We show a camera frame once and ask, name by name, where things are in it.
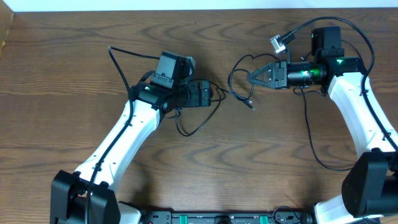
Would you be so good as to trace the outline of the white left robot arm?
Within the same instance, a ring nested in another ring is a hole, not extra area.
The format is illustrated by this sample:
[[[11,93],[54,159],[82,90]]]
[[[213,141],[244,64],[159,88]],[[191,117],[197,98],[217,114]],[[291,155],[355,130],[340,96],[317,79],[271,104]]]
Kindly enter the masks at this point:
[[[164,116],[183,107],[209,106],[210,91],[193,81],[196,62],[164,51],[158,66],[136,85],[126,84],[122,115],[97,150],[74,172],[60,170],[50,195],[51,223],[139,223],[141,212],[116,200],[123,175]]]

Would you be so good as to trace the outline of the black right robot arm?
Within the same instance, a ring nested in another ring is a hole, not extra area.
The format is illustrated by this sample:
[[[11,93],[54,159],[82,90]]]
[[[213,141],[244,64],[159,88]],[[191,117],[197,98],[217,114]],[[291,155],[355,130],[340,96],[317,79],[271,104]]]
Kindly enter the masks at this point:
[[[314,205],[304,223],[361,223],[397,214],[397,132],[366,78],[361,57],[345,57],[339,27],[312,30],[312,62],[271,62],[247,81],[271,89],[320,85],[337,105],[354,141],[358,160],[341,194]]]

